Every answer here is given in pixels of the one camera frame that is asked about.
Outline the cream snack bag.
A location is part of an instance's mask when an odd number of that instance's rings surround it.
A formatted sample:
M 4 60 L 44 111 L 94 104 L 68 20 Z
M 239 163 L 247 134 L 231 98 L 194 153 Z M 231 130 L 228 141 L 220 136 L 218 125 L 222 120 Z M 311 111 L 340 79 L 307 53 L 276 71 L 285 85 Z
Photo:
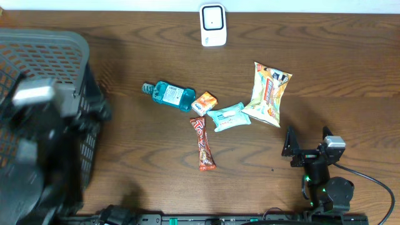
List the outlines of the cream snack bag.
M 258 121 L 280 127 L 280 105 L 290 73 L 254 63 L 254 86 L 251 101 L 242 112 Z

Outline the small orange snack box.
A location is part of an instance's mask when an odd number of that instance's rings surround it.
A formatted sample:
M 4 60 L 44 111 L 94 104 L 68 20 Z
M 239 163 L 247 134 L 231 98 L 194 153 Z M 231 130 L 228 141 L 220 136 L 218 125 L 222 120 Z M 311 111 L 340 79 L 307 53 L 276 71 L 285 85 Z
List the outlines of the small orange snack box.
M 195 111 L 199 116 L 204 116 L 214 106 L 218 104 L 218 100 L 211 93 L 205 92 L 199 98 L 197 98 L 192 104 L 192 110 Z

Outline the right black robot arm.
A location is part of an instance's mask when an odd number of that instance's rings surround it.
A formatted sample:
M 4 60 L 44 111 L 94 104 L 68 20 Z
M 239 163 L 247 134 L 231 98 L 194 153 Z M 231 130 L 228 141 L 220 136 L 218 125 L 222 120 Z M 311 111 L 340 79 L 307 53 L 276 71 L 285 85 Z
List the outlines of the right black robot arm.
M 343 177 L 332 177 L 329 166 L 338 162 L 346 150 L 346 143 L 328 127 L 322 129 L 322 142 L 314 149 L 302 149 L 292 127 L 287 128 L 281 155 L 291 157 L 291 166 L 304 169 L 302 194 L 310 200 L 312 210 L 307 214 L 338 216 L 350 210 L 354 184 Z

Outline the orange chocolate bar wrapper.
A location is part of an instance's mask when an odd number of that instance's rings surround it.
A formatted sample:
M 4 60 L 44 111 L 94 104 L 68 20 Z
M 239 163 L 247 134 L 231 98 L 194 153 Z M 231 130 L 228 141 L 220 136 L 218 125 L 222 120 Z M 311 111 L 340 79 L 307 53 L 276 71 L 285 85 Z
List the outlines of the orange chocolate bar wrapper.
M 216 169 L 216 164 L 211 154 L 206 132 L 206 120 L 204 117 L 190 119 L 190 123 L 197 133 L 197 144 L 199 151 L 199 170 L 208 171 Z

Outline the teal wet wipes pack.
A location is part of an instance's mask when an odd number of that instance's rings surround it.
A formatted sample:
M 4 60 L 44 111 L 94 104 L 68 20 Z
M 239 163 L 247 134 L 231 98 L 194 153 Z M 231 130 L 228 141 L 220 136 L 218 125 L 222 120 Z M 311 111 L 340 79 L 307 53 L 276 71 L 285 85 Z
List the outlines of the teal wet wipes pack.
M 233 106 L 209 111 L 207 112 L 207 115 L 212 118 L 213 122 L 216 125 L 214 131 L 221 132 L 235 126 L 251 124 L 249 116 L 242 112 L 243 109 L 244 104 L 242 102 L 239 102 Z

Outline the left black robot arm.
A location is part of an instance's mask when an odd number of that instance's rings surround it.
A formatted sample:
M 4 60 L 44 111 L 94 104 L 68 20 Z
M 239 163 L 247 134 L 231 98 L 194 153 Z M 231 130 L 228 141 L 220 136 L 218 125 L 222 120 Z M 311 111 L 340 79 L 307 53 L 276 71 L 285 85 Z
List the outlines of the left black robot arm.
M 15 160 L 1 169 L 1 224 L 134 224 L 135 214 L 110 205 L 74 217 L 83 204 L 82 140 L 111 118 L 107 102 L 75 117 L 51 103 L 1 104 L 1 123 L 21 136 Z

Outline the blue mouthwash bottle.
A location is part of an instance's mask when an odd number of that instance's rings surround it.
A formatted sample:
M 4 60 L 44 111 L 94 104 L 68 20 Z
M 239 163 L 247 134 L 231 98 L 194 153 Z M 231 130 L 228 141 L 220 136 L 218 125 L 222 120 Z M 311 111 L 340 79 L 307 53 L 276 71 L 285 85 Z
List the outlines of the blue mouthwash bottle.
M 156 84 L 144 83 L 142 92 L 152 97 L 152 100 L 158 104 L 168 105 L 188 113 L 196 98 L 195 90 L 175 86 L 165 81 L 159 81 Z

